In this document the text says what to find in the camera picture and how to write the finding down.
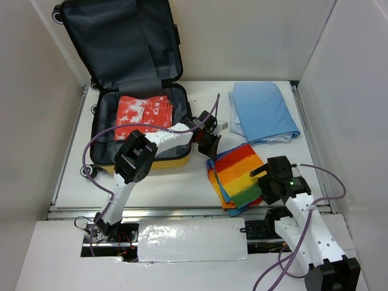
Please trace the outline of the rainbow striped cloth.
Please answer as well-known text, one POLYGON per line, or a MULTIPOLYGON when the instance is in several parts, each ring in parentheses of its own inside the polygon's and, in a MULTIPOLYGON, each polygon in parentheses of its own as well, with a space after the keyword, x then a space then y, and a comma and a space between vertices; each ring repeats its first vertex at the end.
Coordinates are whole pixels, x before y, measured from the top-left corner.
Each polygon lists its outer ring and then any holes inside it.
POLYGON ((215 160, 207 160, 209 182, 229 216, 238 216, 263 201, 256 178, 250 176, 252 170, 263 164, 248 143, 220 153, 215 160))

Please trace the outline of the red white patterned cloth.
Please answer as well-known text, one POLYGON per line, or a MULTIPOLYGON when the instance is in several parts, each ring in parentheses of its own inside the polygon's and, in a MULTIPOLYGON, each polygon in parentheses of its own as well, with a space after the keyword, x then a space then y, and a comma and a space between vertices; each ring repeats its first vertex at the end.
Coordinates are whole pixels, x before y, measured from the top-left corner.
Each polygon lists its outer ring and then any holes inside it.
POLYGON ((173 105, 166 95, 149 99, 122 96, 116 114, 116 126, 151 124, 169 128, 173 125, 173 105))

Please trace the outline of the light blue shirt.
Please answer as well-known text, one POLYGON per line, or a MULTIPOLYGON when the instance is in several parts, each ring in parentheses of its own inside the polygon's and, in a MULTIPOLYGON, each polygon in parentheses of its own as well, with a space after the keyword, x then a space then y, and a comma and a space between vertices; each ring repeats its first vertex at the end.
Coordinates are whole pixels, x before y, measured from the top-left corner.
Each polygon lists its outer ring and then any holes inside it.
POLYGON ((255 146, 287 143, 301 134, 273 82, 236 82, 229 92, 232 108, 230 131, 255 146))

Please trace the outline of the yellow suitcase with grey lining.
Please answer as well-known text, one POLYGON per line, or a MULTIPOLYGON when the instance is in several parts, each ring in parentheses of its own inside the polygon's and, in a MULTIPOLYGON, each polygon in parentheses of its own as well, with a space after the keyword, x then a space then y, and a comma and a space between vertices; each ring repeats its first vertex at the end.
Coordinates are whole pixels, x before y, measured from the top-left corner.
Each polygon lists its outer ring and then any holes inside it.
POLYGON ((192 117, 187 93, 178 80, 183 73, 180 38, 168 1, 64 1, 52 19, 65 27, 99 92, 90 148, 82 176, 112 172, 121 141, 114 138, 119 99, 166 95, 173 123, 192 117))

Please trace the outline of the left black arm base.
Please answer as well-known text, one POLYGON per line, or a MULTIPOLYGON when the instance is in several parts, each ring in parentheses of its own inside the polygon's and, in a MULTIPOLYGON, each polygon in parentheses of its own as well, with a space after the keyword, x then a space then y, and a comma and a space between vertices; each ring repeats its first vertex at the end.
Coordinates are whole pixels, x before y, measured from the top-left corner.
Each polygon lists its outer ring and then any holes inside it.
POLYGON ((139 223, 127 222, 114 226, 104 233, 86 216, 78 216, 74 226, 84 232, 81 257, 120 257, 124 262, 137 263, 139 223))

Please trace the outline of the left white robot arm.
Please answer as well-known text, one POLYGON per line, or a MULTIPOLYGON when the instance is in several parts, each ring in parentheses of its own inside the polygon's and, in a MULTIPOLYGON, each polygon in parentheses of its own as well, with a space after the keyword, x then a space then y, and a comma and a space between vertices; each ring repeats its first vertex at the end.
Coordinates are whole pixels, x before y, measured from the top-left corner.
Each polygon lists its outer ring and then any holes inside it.
POLYGON ((137 183, 150 172, 155 157, 177 146, 196 143, 198 151, 214 160, 221 136, 218 120, 204 111, 200 117, 179 122, 156 132, 132 131, 114 157, 114 191, 109 191, 107 203, 95 215, 94 227, 107 242, 119 236, 122 213, 137 183))

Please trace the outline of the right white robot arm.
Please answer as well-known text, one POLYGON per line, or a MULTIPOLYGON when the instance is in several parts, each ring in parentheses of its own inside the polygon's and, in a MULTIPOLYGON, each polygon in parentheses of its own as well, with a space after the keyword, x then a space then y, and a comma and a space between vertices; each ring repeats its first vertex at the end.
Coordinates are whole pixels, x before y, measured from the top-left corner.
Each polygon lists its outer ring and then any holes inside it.
POLYGON ((283 202, 283 206, 267 211, 264 230, 272 238, 280 236, 291 251, 257 281, 261 282, 274 268, 286 263, 269 288, 275 290, 292 263, 298 261, 305 273, 307 290, 356 290, 360 264, 356 258, 348 257, 334 239, 317 208, 320 199, 313 197, 305 178, 294 175, 296 167, 286 156, 277 156, 250 172, 251 177, 258 178, 266 203, 283 202))

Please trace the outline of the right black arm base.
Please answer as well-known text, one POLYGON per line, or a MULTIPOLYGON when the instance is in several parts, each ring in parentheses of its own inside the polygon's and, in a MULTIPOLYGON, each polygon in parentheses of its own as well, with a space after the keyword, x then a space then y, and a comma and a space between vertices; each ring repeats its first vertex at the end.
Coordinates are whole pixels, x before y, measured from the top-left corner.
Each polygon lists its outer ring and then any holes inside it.
POLYGON ((266 211, 263 219, 245 220, 239 231, 246 236, 248 254, 279 253, 283 247, 290 252, 285 241, 275 232, 275 221, 288 216, 293 217, 285 207, 275 207, 266 211))

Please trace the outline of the white foil cover sheet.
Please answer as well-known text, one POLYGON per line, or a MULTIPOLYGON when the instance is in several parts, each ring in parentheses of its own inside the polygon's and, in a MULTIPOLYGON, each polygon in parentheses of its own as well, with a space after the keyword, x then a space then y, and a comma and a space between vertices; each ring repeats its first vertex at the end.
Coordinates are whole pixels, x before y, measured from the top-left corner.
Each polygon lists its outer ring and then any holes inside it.
POLYGON ((239 261, 248 258, 242 218, 147 219, 139 223, 142 263, 239 261))

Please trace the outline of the aluminium front rail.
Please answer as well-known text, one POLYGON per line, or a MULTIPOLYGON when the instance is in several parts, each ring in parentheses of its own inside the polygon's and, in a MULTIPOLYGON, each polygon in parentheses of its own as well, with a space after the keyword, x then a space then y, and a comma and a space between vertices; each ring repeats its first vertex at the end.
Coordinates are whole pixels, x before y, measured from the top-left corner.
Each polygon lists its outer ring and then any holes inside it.
MULTIPOLYGON (((78 216, 85 216, 89 219, 95 217, 98 209, 66 208, 59 209, 54 204, 49 208, 48 220, 75 219, 78 216)), ((130 208, 126 207, 122 213, 123 219, 143 219, 143 218, 162 218, 162 219, 180 219, 180 218, 230 218, 226 210, 220 207, 200 207, 200 208, 130 208)))

